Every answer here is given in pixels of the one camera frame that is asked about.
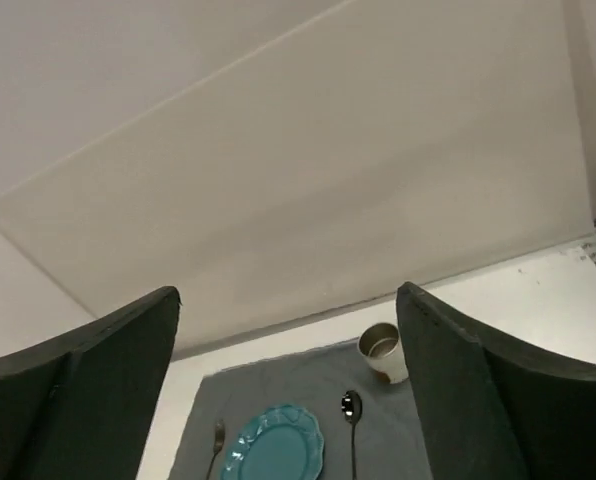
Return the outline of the dark metal spoon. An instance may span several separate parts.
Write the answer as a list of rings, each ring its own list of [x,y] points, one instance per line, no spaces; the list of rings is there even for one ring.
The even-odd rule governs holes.
[[[352,479],[357,480],[356,428],[362,418],[363,403],[356,390],[348,390],[341,399],[341,410],[347,423],[351,426],[350,452]]]

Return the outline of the dark metal fork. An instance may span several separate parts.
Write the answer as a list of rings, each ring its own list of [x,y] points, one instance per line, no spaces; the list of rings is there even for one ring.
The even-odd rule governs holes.
[[[222,449],[224,447],[225,440],[226,440],[225,422],[223,419],[219,419],[216,421],[216,423],[214,425],[214,439],[213,439],[213,445],[212,445],[212,457],[211,457],[211,460],[209,461],[209,464],[208,464],[208,467],[206,470],[205,480],[209,480],[211,478],[211,474],[212,474],[212,470],[213,470],[215,461],[216,461],[219,453],[222,451]]]

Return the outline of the grey striped cloth placemat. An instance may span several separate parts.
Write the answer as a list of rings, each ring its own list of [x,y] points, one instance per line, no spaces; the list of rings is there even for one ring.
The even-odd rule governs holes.
[[[411,387],[384,384],[354,342],[204,378],[172,479],[429,479]]]

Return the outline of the teal ceramic plate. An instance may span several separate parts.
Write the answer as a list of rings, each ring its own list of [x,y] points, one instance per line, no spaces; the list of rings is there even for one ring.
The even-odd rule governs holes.
[[[222,480],[315,480],[324,468],[324,436],[317,417],[292,404],[253,417],[225,453]]]

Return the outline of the white brown ceramic cup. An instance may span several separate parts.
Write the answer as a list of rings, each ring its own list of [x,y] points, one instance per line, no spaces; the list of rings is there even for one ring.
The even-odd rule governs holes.
[[[398,384],[409,378],[400,333],[396,325],[381,322],[367,328],[357,341],[359,353],[385,383]]]

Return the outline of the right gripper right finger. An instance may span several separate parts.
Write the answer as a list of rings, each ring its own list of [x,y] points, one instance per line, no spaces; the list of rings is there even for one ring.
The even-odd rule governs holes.
[[[596,364],[548,351],[419,286],[398,329],[436,479],[596,479]]]

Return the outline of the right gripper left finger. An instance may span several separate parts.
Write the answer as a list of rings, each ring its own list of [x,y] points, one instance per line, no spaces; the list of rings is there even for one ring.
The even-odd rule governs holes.
[[[173,286],[0,357],[0,479],[134,479],[177,333]]]

